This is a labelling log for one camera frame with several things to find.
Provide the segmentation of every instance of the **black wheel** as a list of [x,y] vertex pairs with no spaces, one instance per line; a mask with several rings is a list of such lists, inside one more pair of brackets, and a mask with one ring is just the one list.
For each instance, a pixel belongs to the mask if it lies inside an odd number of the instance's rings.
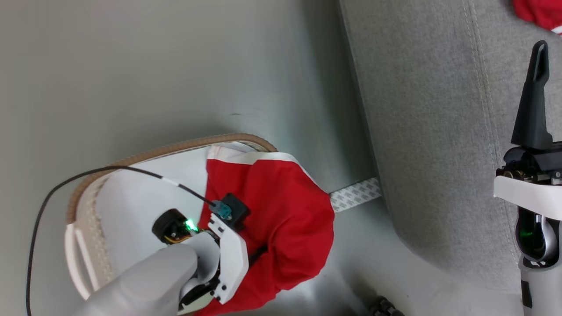
[[387,300],[384,296],[379,296],[369,308],[369,313],[372,316],[404,316],[404,314],[397,310],[394,304]]

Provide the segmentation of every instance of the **blue connector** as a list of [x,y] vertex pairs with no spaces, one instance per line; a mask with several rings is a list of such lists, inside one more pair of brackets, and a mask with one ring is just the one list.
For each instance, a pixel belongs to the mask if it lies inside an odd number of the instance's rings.
[[232,219],[232,209],[230,206],[222,203],[221,201],[213,201],[216,206],[209,206],[209,209],[222,219],[231,220]]

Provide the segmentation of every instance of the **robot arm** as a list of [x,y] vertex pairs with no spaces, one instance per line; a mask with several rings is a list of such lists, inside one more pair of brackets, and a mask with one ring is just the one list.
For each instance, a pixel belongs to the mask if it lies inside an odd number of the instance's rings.
[[562,316],[562,142],[546,130],[544,86],[548,46],[533,47],[506,165],[496,172],[494,196],[518,206],[515,238],[522,256],[525,316]]
[[250,265],[237,233],[250,211],[233,195],[214,204],[208,231],[176,209],[162,214],[152,232],[169,246],[96,291],[74,316],[174,316],[209,292],[228,302]]
[[180,290],[196,270],[193,247],[171,245],[96,291],[74,316],[174,316]]

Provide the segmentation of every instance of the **black cable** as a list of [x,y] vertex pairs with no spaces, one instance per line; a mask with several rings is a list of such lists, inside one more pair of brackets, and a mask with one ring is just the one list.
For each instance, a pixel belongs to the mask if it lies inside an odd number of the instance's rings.
[[205,203],[207,203],[211,206],[216,206],[212,201],[209,201],[208,199],[206,199],[205,197],[203,197],[199,193],[197,193],[194,190],[184,186],[183,184],[176,183],[174,181],[168,180],[168,179],[164,178],[163,176],[161,176],[159,174],[156,174],[156,173],[153,173],[153,172],[150,172],[150,171],[146,171],[146,170],[143,170],[143,169],[138,169],[138,168],[135,168],[135,167],[130,167],[130,166],[105,166],[105,167],[102,167],[102,168],[82,172],[82,173],[77,174],[77,175],[75,175],[75,176],[73,176],[73,177],[71,177],[67,180],[64,180],[63,182],[59,183],[57,186],[52,188],[52,190],[47,194],[47,197],[45,197],[45,200],[43,200],[43,203],[41,204],[41,208],[39,209],[39,214],[37,214],[37,218],[35,220],[35,226],[33,227],[33,234],[31,235],[31,245],[29,247],[27,282],[26,282],[26,285],[25,285],[25,303],[26,303],[26,310],[28,312],[28,316],[31,316],[31,302],[30,302],[31,268],[33,266],[33,252],[35,250],[35,239],[37,237],[37,230],[39,229],[39,222],[41,221],[41,217],[43,216],[43,212],[45,211],[45,207],[47,206],[47,202],[49,201],[51,196],[55,192],[58,191],[58,189],[62,188],[63,186],[69,184],[70,182],[72,182],[74,180],[77,180],[77,179],[80,179],[82,177],[85,177],[86,175],[91,175],[91,174],[98,173],[98,172],[103,172],[103,171],[108,171],[108,170],[119,170],[119,169],[140,172],[140,173],[144,173],[144,174],[150,175],[150,176],[158,178],[158,179],[163,179],[166,182],[175,184],[179,188],[181,188],[183,190],[186,190],[187,192],[195,195],[196,197],[201,199],[203,202],[205,202]]

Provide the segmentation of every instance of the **wires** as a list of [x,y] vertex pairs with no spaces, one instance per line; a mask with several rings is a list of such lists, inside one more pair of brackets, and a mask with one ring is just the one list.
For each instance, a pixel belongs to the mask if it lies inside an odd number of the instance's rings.
[[171,243],[182,243],[182,242],[184,242],[184,241],[190,239],[190,238],[191,238],[191,235],[187,235],[187,236],[185,236],[184,238],[182,238],[182,239],[180,239],[180,240],[172,240],[172,239],[170,239],[170,237],[168,237],[168,236],[164,236],[164,238],[166,238],[166,240],[169,241],[169,242],[171,242]]
[[39,213],[37,214],[37,218],[35,220],[35,226],[33,227],[33,234],[31,235],[31,245],[29,247],[27,281],[26,281],[26,285],[25,285],[25,304],[26,304],[26,310],[27,310],[28,316],[31,316],[31,302],[30,302],[31,268],[33,267],[33,252],[35,250],[35,239],[37,237],[37,231],[39,229],[39,222],[41,221],[41,217],[43,216],[43,212],[45,211],[45,207],[47,206],[48,201],[51,199],[51,196],[53,196],[53,194],[55,192],[57,192],[60,188],[62,188],[63,186],[69,184],[70,182],[72,182],[74,180],[77,180],[77,179],[80,179],[80,178],[85,177],[87,175],[91,175],[91,174],[98,173],[98,172],[109,171],[109,170],[120,170],[120,169],[144,173],[146,175],[150,175],[151,177],[161,179],[163,181],[171,183],[171,184],[173,184],[173,185],[193,194],[194,196],[196,196],[197,198],[199,198],[203,202],[205,202],[205,203],[207,203],[207,204],[209,204],[213,207],[216,206],[212,201],[209,201],[208,199],[206,199],[205,197],[203,197],[199,193],[197,193],[194,190],[184,186],[181,183],[177,183],[176,181],[170,180],[168,178],[164,178],[163,176],[161,176],[159,174],[156,174],[156,173],[153,173],[153,172],[150,172],[150,171],[146,171],[146,170],[143,170],[143,169],[138,169],[138,168],[131,167],[131,166],[105,166],[105,167],[102,167],[102,168],[82,172],[80,174],[77,174],[77,175],[69,178],[69,179],[64,180],[63,182],[59,183],[57,186],[52,188],[51,191],[47,194],[47,197],[45,197],[45,200],[43,200],[43,203],[41,204],[41,208],[39,209]]

